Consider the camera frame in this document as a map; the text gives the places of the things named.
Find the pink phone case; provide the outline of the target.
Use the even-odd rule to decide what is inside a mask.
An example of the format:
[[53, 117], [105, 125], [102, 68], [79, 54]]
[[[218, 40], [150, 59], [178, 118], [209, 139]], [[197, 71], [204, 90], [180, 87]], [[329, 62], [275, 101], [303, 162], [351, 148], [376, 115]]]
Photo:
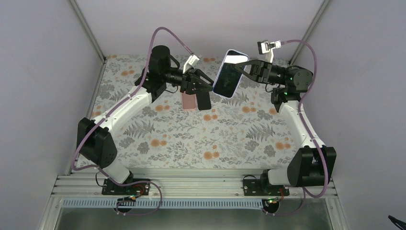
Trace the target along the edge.
[[181, 94], [182, 109], [185, 111], [195, 110], [197, 108], [195, 94]]

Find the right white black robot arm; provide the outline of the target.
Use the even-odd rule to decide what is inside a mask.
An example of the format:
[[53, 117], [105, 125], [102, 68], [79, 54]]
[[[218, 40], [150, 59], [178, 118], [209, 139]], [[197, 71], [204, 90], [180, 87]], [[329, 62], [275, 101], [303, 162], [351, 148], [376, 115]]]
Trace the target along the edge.
[[259, 183], [260, 191], [271, 195], [278, 185], [327, 187], [337, 154], [316, 134], [302, 103], [314, 79], [313, 73], [299, 66], [281, 67], [262, 60], [238, 63], [235, 69], [257, 83], [276, 85], [271, 91], [271, 103], [298, 148], [288, 166], [267, 171], [266, 178]]

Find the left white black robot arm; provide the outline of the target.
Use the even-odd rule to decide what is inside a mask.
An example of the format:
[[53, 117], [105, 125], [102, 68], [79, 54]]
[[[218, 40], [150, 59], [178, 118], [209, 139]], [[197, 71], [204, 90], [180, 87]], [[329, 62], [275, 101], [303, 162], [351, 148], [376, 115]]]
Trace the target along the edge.
[[181, 93], [188, 95], [212, 91], [214, 81], [202, 70], [195, 68], [198, 61], [199, 57], [191, 54], [181, 69], [180, 63], [171, 55], [167, 46], [151, 48], [147, 65], [131, 90], [93, 120], [83, 118], [79, 121], [75, 156], [81, 154], [90, 160], [92, 167], [114, 182], [119, 193], [129, 193], [134, 183], [132, 174], [116, 158], [114, 138], [118, 128], [152, 104], [166, 90], [168, 84], [178, 87]]

